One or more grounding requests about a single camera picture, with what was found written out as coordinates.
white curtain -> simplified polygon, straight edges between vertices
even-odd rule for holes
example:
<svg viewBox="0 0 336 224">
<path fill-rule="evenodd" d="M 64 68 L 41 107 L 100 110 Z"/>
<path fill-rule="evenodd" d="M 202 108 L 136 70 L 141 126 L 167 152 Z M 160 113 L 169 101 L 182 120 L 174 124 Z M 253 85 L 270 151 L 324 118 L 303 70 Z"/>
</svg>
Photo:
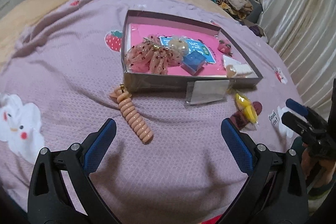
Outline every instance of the white curtain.
<svg viewBox="0 0 336 224">
<path fill-rule="evenodd" d="M 292 76 L 305 105 L 325 119 L 336 77 L 336 0 L 260 0 L 258 24 Z"/>
</svg>

red cloth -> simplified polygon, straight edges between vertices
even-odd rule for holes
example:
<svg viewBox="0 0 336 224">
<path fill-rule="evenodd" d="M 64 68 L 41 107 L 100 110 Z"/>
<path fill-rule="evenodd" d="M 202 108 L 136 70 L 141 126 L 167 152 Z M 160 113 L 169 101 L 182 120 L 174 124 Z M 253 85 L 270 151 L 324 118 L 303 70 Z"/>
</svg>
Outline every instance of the red cloth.
<svg viewBox="0 0 336 224">
<path fill-rule="evenodd" d="M 221 216 L 222 215 L 216 216 L 216 217 L 214 217 L 214 218 L 212 218 L 212 219 L 210 219 L 210 220 L 208 220 L 206 222 L 202 222 L 202 224 L 216 224 L 216 222 L 218 221 L 218 219 L 221 218 Z"/>
</svg>

blue card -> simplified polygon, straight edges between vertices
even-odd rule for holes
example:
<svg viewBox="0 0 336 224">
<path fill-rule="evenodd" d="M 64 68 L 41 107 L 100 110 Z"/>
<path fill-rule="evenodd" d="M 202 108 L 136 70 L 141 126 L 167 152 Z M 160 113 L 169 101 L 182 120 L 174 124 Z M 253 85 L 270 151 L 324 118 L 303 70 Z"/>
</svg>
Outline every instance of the blue card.
<svg viewBox="0 0 336 224">
<path fill-rule="evenodd" d="M 168 47 L 168 43 L 172 39 L 172 37 L 159 37 L 159 38 L 160 38 L 161 44 L 166 47 Z M 211 63 L 211 64 L 216 63 L 215 59 L 213 58 L 211 54 L 211 51 L 202 42 L 198 40 L 193 40 L 191 38 L 188 38 L 186 42 L 188 43 L 188 46 L 189 46 L 189 53 L 192 53 L 193 51 L 197 51 L 206 57 L 205 61 L 207 63 Z"/>
</svg>

spiral coil keychain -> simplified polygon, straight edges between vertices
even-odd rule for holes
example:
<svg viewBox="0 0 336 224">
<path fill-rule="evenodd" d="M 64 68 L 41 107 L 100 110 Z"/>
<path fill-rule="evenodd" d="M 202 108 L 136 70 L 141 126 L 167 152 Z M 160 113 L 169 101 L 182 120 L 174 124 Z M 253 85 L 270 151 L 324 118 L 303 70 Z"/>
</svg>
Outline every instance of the spiral coil keychain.
<svg viewBox="0 0 336 224">
<path fill-rule="evenodd" d="M 125 117 L 128 124 L 134 130 L 134 132 L 138 135 L 140 140 L 143 143 L 148 142 L 153 138 L 153 131 L 146 124 L 145 120 L 138 113 L 137 109 L 133 105 L 132 94 L 130 94 L 123 84 L 119 87 L 115 88 L 113 93 L 110 94 L 110 97 L 116 98 L 118 102 L 118 108 L 120 112 Z"/>
</svg>

white bunny print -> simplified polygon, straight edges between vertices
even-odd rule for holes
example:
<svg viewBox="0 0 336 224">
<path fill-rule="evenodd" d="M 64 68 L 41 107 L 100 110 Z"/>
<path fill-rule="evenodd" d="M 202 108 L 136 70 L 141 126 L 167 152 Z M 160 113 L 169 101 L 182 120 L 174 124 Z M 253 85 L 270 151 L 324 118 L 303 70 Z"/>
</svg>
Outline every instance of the white bunny print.
<svg viewBox="0 0 336 224">
<path fill-rule="evenodd" d="M 32 164 L 45 146 L 40 129 L 41 112 L 35 104 L 23 105 L 16 94 L 0 95 L 0 141 Z"/>
</svg>

